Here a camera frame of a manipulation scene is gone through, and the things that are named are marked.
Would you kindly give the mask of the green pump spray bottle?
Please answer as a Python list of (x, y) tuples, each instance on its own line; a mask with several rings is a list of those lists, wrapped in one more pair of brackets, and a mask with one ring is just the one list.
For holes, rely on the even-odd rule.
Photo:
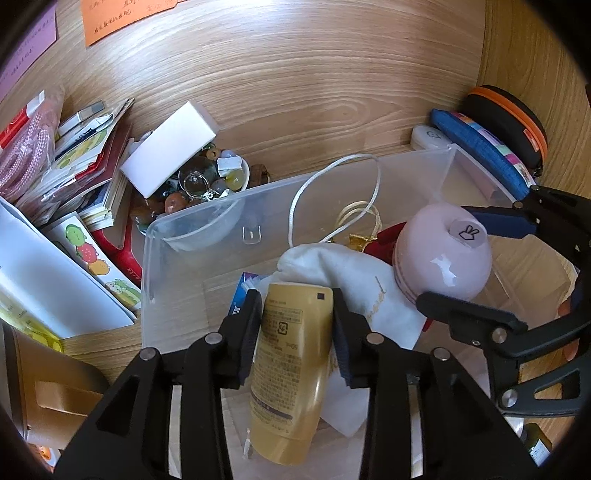
[(551, 455), (553, 444), (537, 423), (526, 423), (521, 440), (537, 466), (541, 466)]

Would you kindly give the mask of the pink round jar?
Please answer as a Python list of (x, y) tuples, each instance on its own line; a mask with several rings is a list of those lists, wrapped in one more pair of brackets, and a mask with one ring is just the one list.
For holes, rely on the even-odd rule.
[(411, 302), (425, 292), (470, 301), (492, 270), (488, 232), (462, 207), (431, 204), (405, 224), (393, 262), (398, 287)]

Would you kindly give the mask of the white drawstring pouch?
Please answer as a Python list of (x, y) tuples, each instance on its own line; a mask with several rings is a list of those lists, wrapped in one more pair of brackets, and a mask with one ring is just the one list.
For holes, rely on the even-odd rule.
[[(277, 261), (272, 283), (301, 283), (338, 288), (349, 310), (363, 315), (372, 330), (400, 347), (413, 349), (426, 317), (401, 293), (393, 267), (386, 262), (335, 243), (301, 244)], [(321, 418), (352, 437), (367, 419), (369, 391), (352, 389), (331, 357)]]

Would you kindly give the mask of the red fabric charm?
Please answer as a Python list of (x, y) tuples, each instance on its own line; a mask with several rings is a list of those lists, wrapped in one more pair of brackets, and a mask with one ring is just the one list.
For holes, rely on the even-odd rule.
[(406, 222), (401, 222), (380, 231), (375, 240), (363, 247), (363, 252), (392, 265), (394, 248), (405, 226)]

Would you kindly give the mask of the clear plastic storage bin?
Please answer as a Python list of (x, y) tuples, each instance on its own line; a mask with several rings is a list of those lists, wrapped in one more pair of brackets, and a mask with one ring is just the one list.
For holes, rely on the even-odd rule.
[[(351, 253), (353, 235), (369, 237), (410, 220), (429, 204), (510, 207), (514, 197), (484, 167), (456, 146), (382, 157), (381, 185), (373, 210), (335, 237), (317, 244), (356, 215), (375, 190), (378, 163), (348, 162), (325, 173), (301, 194), (294, 210), (294, 245), (288, 215), (301, 175), (239, 194), (235, 200), (201, 205), (157, 220), (145, 240), (142, 279), (142, 344), (160, 353), (189, 347), (238, 313), (238, 294), (267, 284), (303, 283), (341, 288), (349, 308), (365, 315), (373, 330), (422, 352), (449, 349), (480, 386), (489, 390), (483, 354), (455, 342), (436, 323), (421, 333), (421, 316), (394, 282), (390, 265)], [(490, 237), (492, 269), (475, 303), (514, 313), (531, 328), (556, 316), (572, 291), (575, 267), (535, 237)], [(249, 446), (249, 381), (223, 390), (222, 411), (235, 479), (356, 479), (363, 451), (368, 390), (349, 390), (332, 359), (325, 410), (304, 464), (268, 462)]]

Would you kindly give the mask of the gold cosmetic tube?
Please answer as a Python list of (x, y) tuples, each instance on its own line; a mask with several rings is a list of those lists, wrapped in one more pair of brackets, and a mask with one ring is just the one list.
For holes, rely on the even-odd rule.
[(334, 297), (327, 287), (270, 284), (250, 384), (250, 442), (264, 459), (304, 463), (329, 376)]

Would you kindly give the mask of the blue Max staples box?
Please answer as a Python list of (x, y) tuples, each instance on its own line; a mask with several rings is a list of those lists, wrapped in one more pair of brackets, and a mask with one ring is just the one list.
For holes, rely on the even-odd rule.
[(245, 305), (246, 295), (249, 290), (256, 290), (259, 292), (262, 301), (266, 301), (267, 292), (271, 281), (276, 279), (276, 275), (259, 275), (255, 273), (243, 272), (235, 287), (235, 294), (229, 304), (228, 314), (235, 315), (242, 310)]

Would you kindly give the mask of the orange white glue bottle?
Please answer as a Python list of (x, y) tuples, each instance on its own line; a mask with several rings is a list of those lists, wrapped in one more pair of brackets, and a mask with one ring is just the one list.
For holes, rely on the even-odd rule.
[(49, 471), (53, 472), (54, 468), (60, 459), (61, 452), (58, 449), (29, 444), (32, 452), (41, 459)]

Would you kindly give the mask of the brown ceramic lidded mug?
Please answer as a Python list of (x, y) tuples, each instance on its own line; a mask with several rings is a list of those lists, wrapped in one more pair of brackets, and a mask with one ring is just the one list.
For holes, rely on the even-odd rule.
[(26, 442), (65, 449), (108, 388), (96, 367), (1, 323), (1, 406)]

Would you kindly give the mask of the black orange zip case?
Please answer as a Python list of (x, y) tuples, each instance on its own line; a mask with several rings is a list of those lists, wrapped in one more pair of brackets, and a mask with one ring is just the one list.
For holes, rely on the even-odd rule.
[(534, 178), (542, 176), (548, 137), (542, 122), (523, 101), (500, 87), (481, 85), (465, 96), (459, 112), (505, 144)]

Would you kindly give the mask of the white round tape case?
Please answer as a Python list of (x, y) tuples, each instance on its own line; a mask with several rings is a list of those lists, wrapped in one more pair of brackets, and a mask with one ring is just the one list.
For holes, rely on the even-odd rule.
[(445, 149), (452, 141), (439, 129), (429, 125), (417, 125), (412, 130), (411, 147), (415, 151)]

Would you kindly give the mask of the gold flower ornament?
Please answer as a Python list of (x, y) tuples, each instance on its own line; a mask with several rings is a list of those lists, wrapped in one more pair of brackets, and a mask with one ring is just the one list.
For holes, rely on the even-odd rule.
[(370, 243), (377, 241), (376, 235), (363, 236), (361, 234), (349, 234), (349, 248), (363, 252)]

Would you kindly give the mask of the white paper sheets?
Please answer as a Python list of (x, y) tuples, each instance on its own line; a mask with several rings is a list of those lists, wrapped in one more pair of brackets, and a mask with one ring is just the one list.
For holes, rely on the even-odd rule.
[(134, 323), (112, 294), (6, 200), (1, 201), (1, 287), (62, 339)]

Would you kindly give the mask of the fruit pattern sticker box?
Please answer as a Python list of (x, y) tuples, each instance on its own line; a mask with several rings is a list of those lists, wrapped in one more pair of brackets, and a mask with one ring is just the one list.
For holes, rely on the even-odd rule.
[(42, 232), (128, 311), (135, 314), (140, 310), (140, 289), (108, 259), (77, 213), (65, 215), (46, 226)]

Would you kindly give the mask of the stack of cards and booklets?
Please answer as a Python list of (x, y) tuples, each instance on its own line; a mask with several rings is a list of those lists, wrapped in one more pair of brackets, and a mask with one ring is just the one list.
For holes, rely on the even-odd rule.
[(109, 146), (117, 124), (134, 104), (127, 98), (97, 113), (68, 138), (58, 141), (54, 162), (47, 173), (16, 201), (16, 207), (35, 226), (46, 224), (54, 213), (106, 168)]

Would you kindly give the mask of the white bowl of trinkets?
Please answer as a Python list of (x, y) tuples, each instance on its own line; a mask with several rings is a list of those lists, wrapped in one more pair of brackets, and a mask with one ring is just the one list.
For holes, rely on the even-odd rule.
[(165, 215), (193, 206), (204, 206), (197, 213), (159, 229), (163, 240), (175, 251), (211, 247), (228, 236), (238, 224), (245, 201), (229, 197), (245, 191), (249, 185), (249, 164), (230, 150), (214, 144), (189, 159), (149, 198), (137, 194), (129, 218), (141, 234)]

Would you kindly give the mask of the white rectangular box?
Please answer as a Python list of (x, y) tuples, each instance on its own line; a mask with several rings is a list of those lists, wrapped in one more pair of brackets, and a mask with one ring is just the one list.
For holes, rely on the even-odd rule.
[(123, 162), (120, 170), (148, 198), (194, 154), (211, 143), (219, 127), (198, 104), (187, 101)]

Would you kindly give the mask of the pink sticky note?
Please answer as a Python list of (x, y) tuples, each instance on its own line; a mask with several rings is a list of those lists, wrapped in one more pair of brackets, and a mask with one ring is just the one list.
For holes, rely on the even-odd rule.
[(9, 6), (15, 10), (1, 28), (1, 100), (57, 40), (56, 1), (2, 1), (2, 22)]

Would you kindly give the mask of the orange sticky note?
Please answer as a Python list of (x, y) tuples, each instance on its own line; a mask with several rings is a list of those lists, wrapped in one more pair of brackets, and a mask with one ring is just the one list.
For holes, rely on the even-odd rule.
[(178, 0), (82, 0), (80, 11), (85, 45), (146, 17), (175, 8)]

